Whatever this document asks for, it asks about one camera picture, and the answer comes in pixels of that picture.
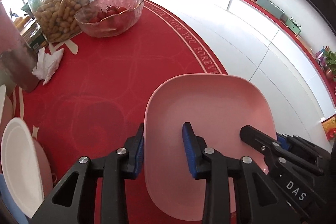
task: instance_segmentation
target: round table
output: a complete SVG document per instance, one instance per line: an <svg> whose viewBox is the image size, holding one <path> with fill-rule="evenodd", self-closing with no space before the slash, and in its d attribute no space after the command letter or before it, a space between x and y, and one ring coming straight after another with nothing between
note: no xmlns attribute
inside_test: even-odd
<svg viewBox="0 0 336 224"><path fill-rule="evenodd" d="M137 132L147 102L164 81L187 73L226 74L205 42L178 17L145 0L140 20L107 38L81 33L65 47L59 69L47 85L23 92L21 116L43 146L56 181L81 156L106 156ZM20 116L20 107L16 107ZM150 199L142 172L126 180L130 223L185 224L161 212ZM95 223L100 223L100 187Z"/></svg>

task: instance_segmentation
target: glass bowl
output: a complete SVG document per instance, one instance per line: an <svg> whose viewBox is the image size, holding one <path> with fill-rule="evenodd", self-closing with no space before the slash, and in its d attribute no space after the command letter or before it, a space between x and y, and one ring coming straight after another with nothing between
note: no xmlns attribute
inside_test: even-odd
<svg viewBox="0 0 336 224"><path fill-rule="evenodd" d="M105 17L97 23L90 23L89 20L102 9L106 11L107 5L116 7L125 7L126 11L117 15ZM83 32L91 37L114 37L132 27L138 22L144 0L95 0L90 4L83 6L76 14L75 19Z"/></svg>

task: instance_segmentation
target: red shelf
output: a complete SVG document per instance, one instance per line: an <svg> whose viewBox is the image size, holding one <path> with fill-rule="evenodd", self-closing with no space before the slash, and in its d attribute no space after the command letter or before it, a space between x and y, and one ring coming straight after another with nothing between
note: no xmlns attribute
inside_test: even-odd
<svg viewBox="0 0 336 224"><path fill-rule="evenodd" d="M243 0L244 2L248 3L249 5L253 6L255 9L262 12L264 15L266 15L269 19L271 19L274 23L276 23L281 29L283 29L295 42L296 44L303 50L303 52L306 54L306 57L310 59L311 63L315 66L316 70L319 72L322 80L325 83L325 86L329 90L329 93L331 95L331 98L336 105L336 95L335 95L335 86L336 83L333 81L329 81L327 77L325 76L323 70L320 68L319 64L315 60L315 58L310 54L310 52L306 49L306 47L301 43L301 41L295 36L295 33L292 32L290 28L288 28L281 20L277 19L275 16L273 16L271 13L260 7L258 4L256 4L256 0Z"/></svg>

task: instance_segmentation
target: crumpled tissue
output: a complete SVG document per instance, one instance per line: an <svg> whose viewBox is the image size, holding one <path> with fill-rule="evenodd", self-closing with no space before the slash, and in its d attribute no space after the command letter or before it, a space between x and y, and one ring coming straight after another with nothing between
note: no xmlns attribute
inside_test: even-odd
<svg viewBox="0 0 336 224"><path fill-rule="evenodd" d="M54 52L52 55L45 53L45 48L39 50L37 57L37 66L33 68L33 75L40 80L44 80L43 85L48 83L58 69L59 63L62 59L64 49Z"/></svg>

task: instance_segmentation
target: white tile floor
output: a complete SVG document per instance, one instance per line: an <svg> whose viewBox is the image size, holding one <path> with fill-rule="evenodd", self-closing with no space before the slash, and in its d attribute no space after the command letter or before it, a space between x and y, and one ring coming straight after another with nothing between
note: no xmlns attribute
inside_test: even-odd
<svg viewBox="0 0 336 224"><path fill-rule="evenodd" d="M151 0L199 34L230 75L251 81L271 108L278 133L299 135L331 151L310 88L286 57L256 29L206 0Z"/></svg>

